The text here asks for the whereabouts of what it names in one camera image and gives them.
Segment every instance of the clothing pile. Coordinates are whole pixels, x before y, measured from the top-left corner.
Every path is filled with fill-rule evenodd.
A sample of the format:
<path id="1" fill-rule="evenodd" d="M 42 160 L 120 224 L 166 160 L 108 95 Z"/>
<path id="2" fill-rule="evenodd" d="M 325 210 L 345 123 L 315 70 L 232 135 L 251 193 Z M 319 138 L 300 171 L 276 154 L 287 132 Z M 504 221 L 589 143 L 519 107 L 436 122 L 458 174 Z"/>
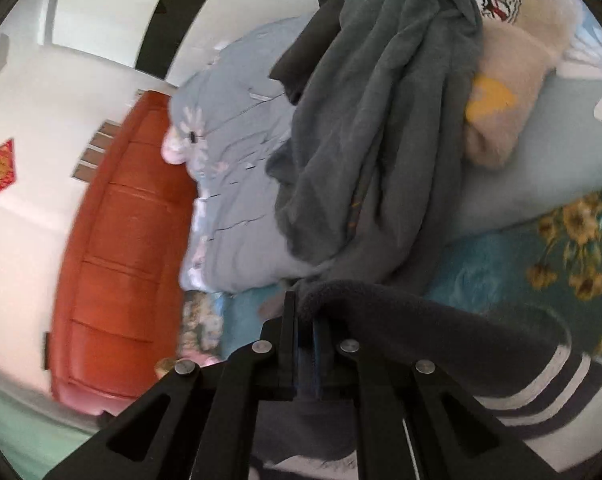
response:
<path id="1" fill-rule="evenodd" d="M 602 216 L 602 195 L 546 214 L 602 187 L 602 55 L 594 45 L 602 30 L 579 0 L 318 1 L 311 16 L 269 23 L 225 47 L 171 100 L 161 152 L 185 163 L 199 189 L 180 282 L 201 293 L 185 308 L 183 355 L 205 362 L 254 340 L 259 323 L 242 318 L 248 336 L 223 348 L 226 331 L 236 330 L 225 309 L 248 296 L 259 298 L 253 320 L 267 298 L 262 316 L 279 313 L 275 294 L 287 286 L 309 312 L 341 298 L 354 304 L 345 320 L 356 337 L 389 358 L 440 362 L 498 416 L 516 419 L 509 426 L 556 470 L 582 478 L 602 450 L 602 430 L 583 423 L 602 416 L 602 360 L 580 351 L 594 348 L 410 294 L 482 311 L 495 296 L 475 290 L 484 274 L 474 279 L 457 265 L 458 248 L 473 243 L 457 238 L 515 229 L 540 214 L 545 250 L 522 279 L 534 290 L 557 280 L 548 258 L 566 215 Z M 583 157 L 585 148 L 593 155 Z M 602 225 L 587 225 L 565 245 L 567 282 L 602 291 Z M 522 247 L 510 244 L 502 257 Z M 466 288 L 480 307 L 468 308 Z M 421 325 L 424 338 L 417 331 L 406 339 Z M 466 347 L 494 373 L 474 377 L 466 356 L 454 354 Z M 273 422 L 281 414 L 260 416 L 266 437 L 255 442 L 267 451 L 255 448 L 259 458 L 292 456 L 267 438 L 285 433 Z M 299 418 L 297 434 L 305 434 L 321 415 Z M 588 444 L 559 452 L 575 432 Z M 351 442 L 341 444 L 306 454 L 342 459 Z"/>

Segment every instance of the pillow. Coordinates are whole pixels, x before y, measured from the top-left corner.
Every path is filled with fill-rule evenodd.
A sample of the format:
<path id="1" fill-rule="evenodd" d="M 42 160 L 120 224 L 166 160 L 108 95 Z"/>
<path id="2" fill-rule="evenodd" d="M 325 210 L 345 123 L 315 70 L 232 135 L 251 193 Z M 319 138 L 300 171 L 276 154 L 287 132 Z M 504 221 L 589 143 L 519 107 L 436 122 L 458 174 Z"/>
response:
<path id="1" fill-rule="evenodd" d="M 584 21 L 503 170 L 466 167 L 452 238 L 500 229 L 602 188 L 602 28 Z"/>
<path id="2" fill-rule="evenodd" d="M 503 170 L 466 167 L 453 237 L 532 219 L 602 188 L 602 81 L 546 78 Z"/>

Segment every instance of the bed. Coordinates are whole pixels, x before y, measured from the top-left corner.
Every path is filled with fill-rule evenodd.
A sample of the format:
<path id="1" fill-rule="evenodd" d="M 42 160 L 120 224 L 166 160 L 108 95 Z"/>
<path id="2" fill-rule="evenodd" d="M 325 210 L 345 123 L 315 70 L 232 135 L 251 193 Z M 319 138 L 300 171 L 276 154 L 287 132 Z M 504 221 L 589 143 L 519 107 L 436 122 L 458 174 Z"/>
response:
<path id="1" fill-rule="evenodd" d="M 502 286 L 517 282 L 516 294 L 483 297 L 481 291 L 490 280 L 480 272 L 469 276 L 467 269 L 474 265 L 473 259 L 486 258 L 488 250 L 482 247 L 484 240 L 491 240 L 490 251 L 494 253 L 494 248 L 503 245 L 502 240 L 518 239 L 520 233 L 525 232 L 526 251 L 536 251 L 542 241 L 537 234 L 539 216 L 545 218 L 549 211 L 578 203 L 584 195 L 602 193 L 602 29 L 585 7 L 583 11 L 584 20 L 572 46 L 556 71 L 546 78 L 508 165 L 500 171 L 466 168 L 460 212 L 454 219 L 450 245 L 430 290 L 431 297 L 442 303 L 470 310 L 482 310 L 504 301 L 539 303 L 542 293 L 526 278 L 527 267 L 536 268 L 534 262 L 511 274 L 508 267 L 503 274 L 505 278 L 499 278 Z M 273 88 L 273 82 L 265 75 L 282 46 L 296 38 L 303 27 L 302 20 L 306 19 L 291 18 L 264 25 L 231 44 L 211 66 L 185 82 L 171 104 L 175 127 L 180 129 L 185 125 L 182 136 L 193 131 L 197 138 L 204 140 L 195 143 L 190 161 L 192 173 L 199 173 L 197 180 L 204 184 L 207 192 L 199 199 L 206 203 L 206 208 L 197 208 L 200 218 L 195 225 L 198 229 L 191 234 L 181 284 L 193 290 L 227 293 L 223 296 L 226 320 L 221 337 L 224 356 L 258 336 L 258 304 L 278 291 L 276 286 L 251 287 L 275 283 L 288 276 L 301 276 L 299 273 L 293 276 L 291 269 L 281 263 L 284 261 L 282 251 L 276 253 L 279 256 L 274 259 L 276 254 L 272 248 L 282 247 L 279 234 L 276 229 L 260 229 L 260 225 L 271 218 L 273 198 L 262 193 L 254 200 L 255 193 L 249 185 L 251 179 L 263 176 L 260 164 L 267 153 L 261 153 L 267 144 L 260 136 L 263 132 L 272 132 L 276 135 L 266 136 L 266 140 L 285 139 L 291 113 L 283 106 L 281 110 L 275 109 L 283 90 Z M 256 52 L 261 58 L 255 59 Z M 254 154 L 259 155 L 256 160 L 245 164 L 244 157 Z M 249 218 L 239 214 L 245 215 L 246 210 L 252 213 Z M 259 229 L 258 235 L 247 235 Z M 240 236 L 229 240 L 228 233 L 233 231 L 241 231 Z M 470 235 L 481 236 L 465 238 Z M 225 245 L 216 249 L 210 240 L 217 246 Z M 269 249 L 268 261 L 275 264 L 252 265 L 254 260 L 263 261 L 255 249 L 257 244 Z M 510 244 L 500 254 L 501 258 L 516 259 Z M 494 267 L 492 274 L 500 272 L 499 269 L 503 270 L 503 266 Z M 569 276 L 567 280 L 547 290 L 544 288 L 543 293 L 551 295 L 545 295 L 542 303 L 567 304 L 575 300 L 581 303 L 582 300 L 574 296 L 574 286 L 569 285 Z M 562 287 L 560 299 L 555 294 L 559 286 Z M 472 301 L 464 294 L 470 294 Z M 566 302 L 564 296 L 571 298 L 571 302 Z M 602 302 L 602 292 L 600 296 L 596 296 L 594 302 Z M 241 321 L 235 322 L 235 305 L 239 304 Z M 566 322 L 576 343 L 594 351 L 602 341 L 602 316 L 597 316 L 595 328 L 591 320 L 584 322 L 582 316 L 586 313 L 581 304 L 574 304 L 570 309 L 571 312 L 562 311 L 560 316 L 568 318 Z M 578 316 L 574 315 L 577 309 L 580 309 Z M 588 326 L 587 336 L 579 328 L 582 325 Z"/>
<path id="2" fill-rule="evenodd" d="M 60 267 L 47 361 L 52 395 L 79 412 L 118 414 L 176 352 L 196 185 L 160 155 L 167 95 L 145 92 L 107 150 Z"/>

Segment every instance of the black garment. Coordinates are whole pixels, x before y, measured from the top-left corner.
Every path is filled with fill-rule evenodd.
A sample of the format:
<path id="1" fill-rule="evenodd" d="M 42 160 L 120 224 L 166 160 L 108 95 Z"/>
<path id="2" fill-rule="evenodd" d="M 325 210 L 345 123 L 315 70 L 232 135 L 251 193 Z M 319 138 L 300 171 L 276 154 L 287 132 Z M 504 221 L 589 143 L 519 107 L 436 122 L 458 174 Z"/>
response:
<path id="1" fill-rule="evenodd" d="M 319 284 L 299 311 L 301 322 L 319 311 L 343 320 L 354 338 L 388 359 L 432 360 L 504 423 L 516 421 L 510 431 L 564 478 L 590 478 L 602 467 L 602 362 L 381 285 Z M 297 454 L 343 458 L 355 448 L 347 413 L 345 406 L 331 412 L 305 399 L 262 402 L 254 453 L 272 462 Z"/>
<path id="2" fill-rule="evenodd" d="M 293 256 L 334 258 L 322 279 L 418 294 L 460 194 L 481 16 L 475 0 L 345 0 L 339 20 L 267 162 L 277 225 Z"/>
<path id="3" fill-rule="evenodd" d="M 270 79 L 283 83 L 292 104 L 299 102 L 316 65 L 341 30 L 339 14 L 344 3 L 345 0 L 319 0 L 319 10 L 272 67 Z"/>

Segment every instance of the yellow flower pattern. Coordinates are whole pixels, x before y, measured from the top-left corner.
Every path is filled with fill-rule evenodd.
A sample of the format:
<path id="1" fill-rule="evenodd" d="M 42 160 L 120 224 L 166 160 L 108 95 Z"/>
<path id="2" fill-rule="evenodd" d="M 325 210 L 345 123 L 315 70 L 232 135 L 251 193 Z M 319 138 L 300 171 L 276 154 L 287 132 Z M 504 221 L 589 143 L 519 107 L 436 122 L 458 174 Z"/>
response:
<path id="1" fill-rule="evenodd" d="M 526 278 L 534 290 L 559 280 L 559 272 L 548 264 L 548 256 L 563 243 L 563 267 L 568 285 L 580 301 L 602 294 L 602 192 L 591 193 L 542 216 L 537 231 L 545 250 Z"/>
<path id="2" fill-rule="evenodd" d="M 507 86 L 481 73 L 474 78 L 472 95 L 465 108 L 465 120 L 474 123 L 486 115 L 516 106 L 517 98 Z"/>

